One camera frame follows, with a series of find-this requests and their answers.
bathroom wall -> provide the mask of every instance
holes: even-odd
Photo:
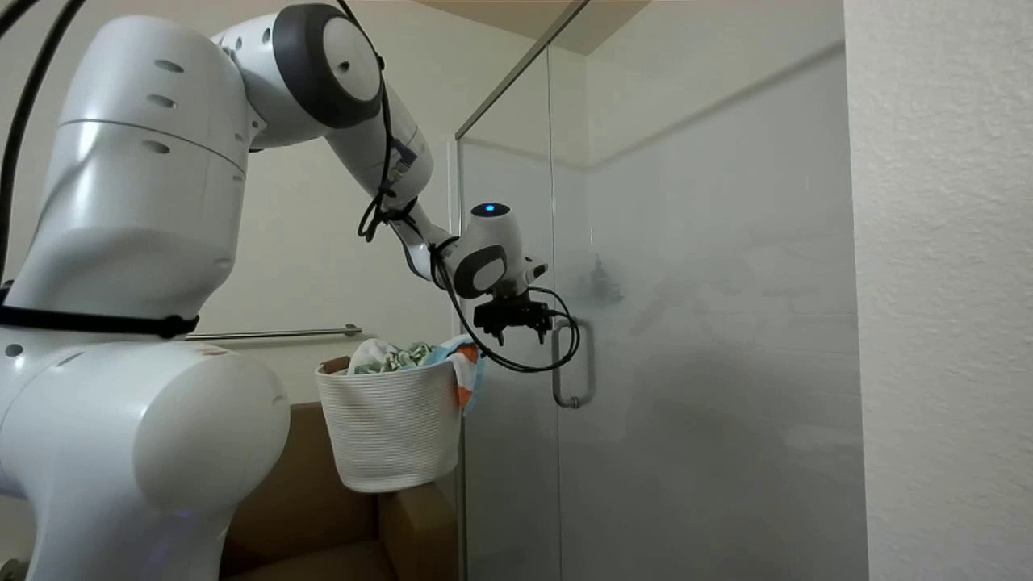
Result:
[[[873,581],[1033,574],[1033,2],[846,2]]]
[[[763,29],[764,8],[737,5]],[[753,79],[704,107],[675,93],[720,77],[728,51],[689,53],[707,62],[692,77],[692,42],[675,34],[689,2],[649,8],[622,29],[633,38],[600,48],[622,75],[593,53],[582,77],[550,75],[568,62],[550,51],[546,79],[532,68],[515,87],[524,110],[504,101],[491,117],[519,117],[537,135],[524,149],[497,142],[491,119],[461,149],[468,204],[524,189],[515,214],[531,252],[551,258],[543,285],[593,334],[593,361],[586,351],[561,370],[565,392],[593,392],[582,408],[556,408],[550,373],[491,370],[468,418],[471,581],[863,581],[841,8],[791,19],[772,5],[808,48],[758,53]],[[582,162],[561,144],[578,124]]]
[[[228,22],[284,5],[284,0],[89,0],[67,32],[32,117],[12,208],[9,269],[15,271],[43,206],[43,179],[52,149],[52,117],[66,101],[67,75],[88,38],[119,14],[156,14],[218,32]],[[414,0],[352,0],[352,8],[386,62],[386,79],[419,119],[437,174],[426,186],[433,218],[452,223],[456,129],[524,53],[532,38],[489,29]],[[39,2],[4,42],[0,135],[9,129],[15,91],[35,58],[39,38],[55,17]],[[424,281],[411,277],[400,244],[384,229],[375,244],[355,234],[367,195],[323,149],[297,144],[263,151],[250,166],[250,195],[240,234],[240,263],[228,285],[202,308],[200,333],[323,328],[360,321],[367,334],[394,343],[442,340],[456,333],[452,307]],[[306,346],[234,346],[270,364],[291,401],[314,401],[315,361],[349,351],[355,343]],[[28,550],[28,514],[0,496],[0,561]]]

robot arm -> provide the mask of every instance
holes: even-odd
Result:
[[[551,328],[551,308],[525,297],[546,263],[524,253],[519,229],[504,204],[480,204],[461,234],[450,234],[419,206],[428,149],[384,83],[384,62],[360,19],[341,5],[297,2],[218,34],[244,77],[254,149],[323,135],[372,194],[362,234],[386,223],[414,273],[437,288],[491,297],[474,321],[501,340],[507,327]]]

laundry basket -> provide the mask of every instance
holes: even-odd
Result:
[[[461,408],[452,361],[355,373],[349,359],[315,370],[336,471],[360,492],[405,490],[460,465]]]

white robot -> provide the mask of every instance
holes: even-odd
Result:
[[[236,503],[287,435],[281,385],[177,343],[227,281],[254,149],[326,137],[411,269],[491,297],[479,327],[550,328],[543,273],[504,204],[464,234],[416,204],[426,144],[349,8],[284,5],[196,34],[126,17],[88,48],[58,122],[49,195],[0,297],[0,492],[35,514],[28,581],[213,581]]]

metal handle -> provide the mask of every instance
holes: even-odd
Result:
[[[556,328],[551,328],[551,361],[560,361],[560,334],[572,328],[568,318],[561,318]],[[582,356],[586,356],[586,364],[587,364],[587,378],[586,378],[586,392],[582,398],[568,398],[561,389],[561,369],[551,369],[551,401],[556,405],[561,408],[582,408],[592,404],[593,398],[593,333],[592,333],[592,321],[587,318],[578,318],[578,328],[582,328]]]

